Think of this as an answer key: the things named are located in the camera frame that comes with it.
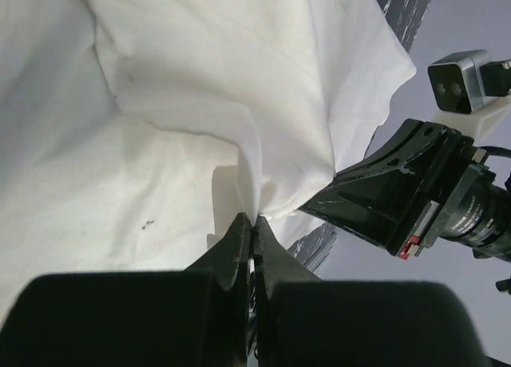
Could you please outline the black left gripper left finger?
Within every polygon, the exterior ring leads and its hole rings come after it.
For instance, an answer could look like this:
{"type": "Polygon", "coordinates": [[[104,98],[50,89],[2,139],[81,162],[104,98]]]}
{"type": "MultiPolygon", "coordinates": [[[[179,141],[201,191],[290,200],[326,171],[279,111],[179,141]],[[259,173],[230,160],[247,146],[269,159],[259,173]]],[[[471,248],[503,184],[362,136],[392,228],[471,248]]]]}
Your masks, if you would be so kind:
{"type": "Polygon", "coordinates": [[[4,366],[244,366],[252,225],[182,271],[46,274],[1,330],[4,366]]]}

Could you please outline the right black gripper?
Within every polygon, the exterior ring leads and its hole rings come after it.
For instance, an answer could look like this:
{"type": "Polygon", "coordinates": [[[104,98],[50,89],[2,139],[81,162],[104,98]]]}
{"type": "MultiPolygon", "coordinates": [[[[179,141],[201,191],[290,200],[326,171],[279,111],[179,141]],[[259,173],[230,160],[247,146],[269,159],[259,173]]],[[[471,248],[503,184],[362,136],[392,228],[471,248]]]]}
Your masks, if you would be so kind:
{"type": "Polygon", "coordinates": [[[338,172],[299,209],[401,259],[445,239],[470,248],[474,258],[509,262],[510,180],[494,185],[496,175],[485,165],[490,156],[508,159],[508,148],[466,140],[442,165],[432,196],[411,174],[378,174],[422,156],[445,134],[445,125],[405,120],[380,149],[338,172]]]}

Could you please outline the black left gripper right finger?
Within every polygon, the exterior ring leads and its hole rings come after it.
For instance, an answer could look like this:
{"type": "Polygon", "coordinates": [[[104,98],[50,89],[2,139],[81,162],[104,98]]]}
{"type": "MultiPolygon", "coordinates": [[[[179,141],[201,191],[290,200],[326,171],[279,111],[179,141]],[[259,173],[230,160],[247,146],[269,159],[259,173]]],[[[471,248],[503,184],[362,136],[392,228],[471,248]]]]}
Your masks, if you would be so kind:
{"type": "Polygon", "coordinates": [[[262,366],[487,366],[459,298],[433,282],[323,281],[258,218],[255,259],[262,366]]]}

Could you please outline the cream white t shirt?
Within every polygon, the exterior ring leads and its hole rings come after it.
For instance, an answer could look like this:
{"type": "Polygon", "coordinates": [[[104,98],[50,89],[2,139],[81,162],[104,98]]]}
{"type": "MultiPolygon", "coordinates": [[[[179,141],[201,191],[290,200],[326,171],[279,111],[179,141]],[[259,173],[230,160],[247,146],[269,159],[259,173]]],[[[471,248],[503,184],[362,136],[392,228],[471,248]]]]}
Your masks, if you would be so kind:
{"type": "Polygon", "coordinates": [[[414,74],[375,0],[1,0],[1,275],[291,244],[414,74]]]}

